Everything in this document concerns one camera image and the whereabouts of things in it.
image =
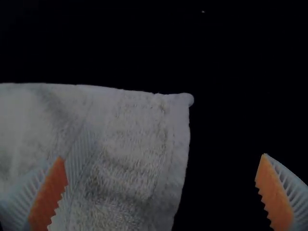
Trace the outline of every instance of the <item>towel fold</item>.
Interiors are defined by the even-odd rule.
[[[190,94],[0,85],[0,193],[61,156],[69,190],[49,230],[171,230],[184,184]]]

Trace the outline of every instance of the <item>black background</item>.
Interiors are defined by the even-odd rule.
[[[1,3],[0,82],[194,96],[174,231],[271,230],[254,183],[262,153],[308,183],[305,9]]]

